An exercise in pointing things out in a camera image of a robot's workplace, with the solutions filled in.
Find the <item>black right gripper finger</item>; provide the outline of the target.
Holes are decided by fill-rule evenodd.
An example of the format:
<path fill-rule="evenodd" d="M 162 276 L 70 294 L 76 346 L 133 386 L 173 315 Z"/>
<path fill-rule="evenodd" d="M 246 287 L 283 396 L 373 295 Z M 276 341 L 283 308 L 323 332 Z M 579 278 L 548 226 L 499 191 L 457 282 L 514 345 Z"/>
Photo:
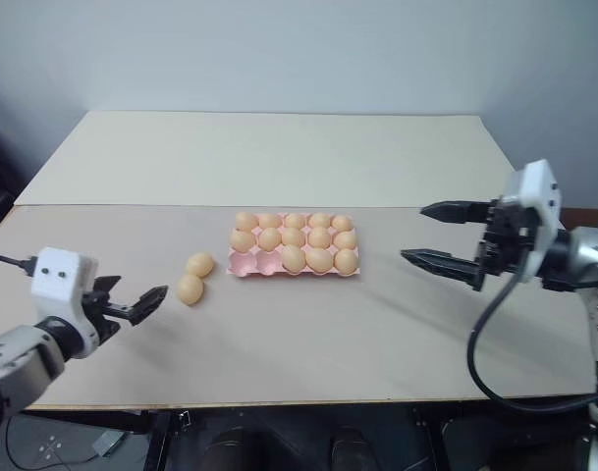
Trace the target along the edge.
<path fill-rule="evenodd" d="M 400 254 L 409 263 L 430 274 L 460 281 L 472 288 L 480 288 L 478 265 L 473 261 L 427 248 L 402 249 Z"/>
<path fill-rule="evenodd" d="M 489 202 L 448 200 L 423 207 L 420 214 L 448 224 L 484 223 L 491 208 Z"/>

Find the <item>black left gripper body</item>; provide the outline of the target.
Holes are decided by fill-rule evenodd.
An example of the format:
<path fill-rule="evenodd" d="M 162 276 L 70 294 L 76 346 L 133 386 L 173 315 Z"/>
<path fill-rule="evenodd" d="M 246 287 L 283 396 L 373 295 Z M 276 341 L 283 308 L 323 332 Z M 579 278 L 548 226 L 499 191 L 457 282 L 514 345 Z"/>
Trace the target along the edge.
<path fill-rule="evenodd" d="M 82 295 L 83 313 L 97 332 L 100 344 L 110 340 L 121 328 L 118 322 L 105 318 L 105 307 L 109 301 L 110 293 L 95 292 L 93 287 Z"/>

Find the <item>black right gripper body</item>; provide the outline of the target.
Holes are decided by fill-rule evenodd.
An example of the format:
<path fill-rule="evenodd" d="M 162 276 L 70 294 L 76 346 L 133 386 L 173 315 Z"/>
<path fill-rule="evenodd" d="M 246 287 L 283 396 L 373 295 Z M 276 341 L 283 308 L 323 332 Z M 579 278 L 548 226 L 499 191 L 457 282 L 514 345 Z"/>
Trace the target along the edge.
<path fill-rule="evenodd" d="M 476 291 L 481 291 L 487 275 L 516 270 L 523 251 L 534 248 L 541 220 L 535 209 L 496 199 L 490 202 L 485 223 L 474 257 L 477 268 L 471 286 Z"/>

